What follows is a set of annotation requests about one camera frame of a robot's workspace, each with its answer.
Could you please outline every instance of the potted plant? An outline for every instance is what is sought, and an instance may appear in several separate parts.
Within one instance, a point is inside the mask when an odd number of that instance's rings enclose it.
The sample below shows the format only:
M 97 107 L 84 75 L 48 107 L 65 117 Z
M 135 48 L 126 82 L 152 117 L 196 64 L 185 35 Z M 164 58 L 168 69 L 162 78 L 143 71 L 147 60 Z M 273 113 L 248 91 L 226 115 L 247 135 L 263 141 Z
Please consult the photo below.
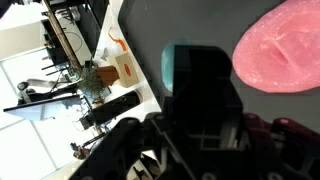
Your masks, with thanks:
M 98 67 L 96 69 L 84 70 L 78 87 L 84 94 L 91 96 L 91 98 L 98 98 L 101 97 L 103 89 L 112 85 L 117 79 L 119 79 L 119 76 L 115 67 Z

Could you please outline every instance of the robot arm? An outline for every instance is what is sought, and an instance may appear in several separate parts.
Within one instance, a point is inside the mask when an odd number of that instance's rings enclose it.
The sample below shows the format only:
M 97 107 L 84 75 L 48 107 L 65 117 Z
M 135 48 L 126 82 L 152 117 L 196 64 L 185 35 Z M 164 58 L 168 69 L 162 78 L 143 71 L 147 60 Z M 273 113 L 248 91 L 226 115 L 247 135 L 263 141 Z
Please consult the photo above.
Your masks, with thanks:
M 142 123 L 120 120 L 70 179 L 126 179 L 145 150 L 155 152 L 160 180 L 320 179 L 319 134 L 288 118 L 269 124 L 244 114 L 226 53 L 179 48 L 190 59 L 175 58 L 174 92 L 163 111 Z

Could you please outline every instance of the orange logo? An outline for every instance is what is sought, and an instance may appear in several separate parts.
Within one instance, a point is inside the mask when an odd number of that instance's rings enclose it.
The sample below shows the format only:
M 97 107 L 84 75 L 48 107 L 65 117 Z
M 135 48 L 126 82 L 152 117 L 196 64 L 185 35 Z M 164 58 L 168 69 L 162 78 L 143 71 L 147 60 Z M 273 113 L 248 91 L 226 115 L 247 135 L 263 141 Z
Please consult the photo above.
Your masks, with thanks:
M 131 72 L 130 72 L 130 69 L 129 69 L 127 64 L 124 64 L 124 69 L 126 70 L 126 73 L 128 74 L 128 76 L 130 77 L 131 76 Z

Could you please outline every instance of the pink sponge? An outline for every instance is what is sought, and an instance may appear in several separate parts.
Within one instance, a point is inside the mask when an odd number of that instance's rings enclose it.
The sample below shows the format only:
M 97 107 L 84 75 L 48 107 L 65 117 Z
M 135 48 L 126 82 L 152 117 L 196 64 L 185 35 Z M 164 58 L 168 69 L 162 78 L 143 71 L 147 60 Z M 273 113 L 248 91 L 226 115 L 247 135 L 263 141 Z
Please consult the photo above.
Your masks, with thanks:
M 288 0 L 264 15 L 241 38 L 233 66 L 265 92 L 320 86 L 320 0 Z

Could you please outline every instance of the wooden desk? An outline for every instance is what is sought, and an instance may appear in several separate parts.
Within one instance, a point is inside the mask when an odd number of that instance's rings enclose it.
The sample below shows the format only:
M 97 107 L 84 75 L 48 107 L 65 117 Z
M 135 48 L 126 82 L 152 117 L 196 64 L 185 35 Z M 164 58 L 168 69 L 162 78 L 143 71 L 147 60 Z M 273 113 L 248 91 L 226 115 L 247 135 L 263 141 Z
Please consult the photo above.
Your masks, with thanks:
M 70 63 L 71 66 L 76 69 L 78 72 L 82 72 L 82 67 L 80 65 L 80 62 L 75 54 L 75 52 L 73 51 L 63 29 L 61 28 L 61 25 L 57 19 L 57 17 L 55 16 L 54 13 L 52 13 L 51 8 L 50 8 L 50 3 L 49 0 L 43 0 L 44 4 L 46 5 L 46 7 L 48 8 L 48 11 L 45 13 L 46 16 L 48 16 L 48 19 L 51 23 L 51 26 L 53 27 L 64 51 L 66 52 L 66 54 L 69 56 L 70 59 Z

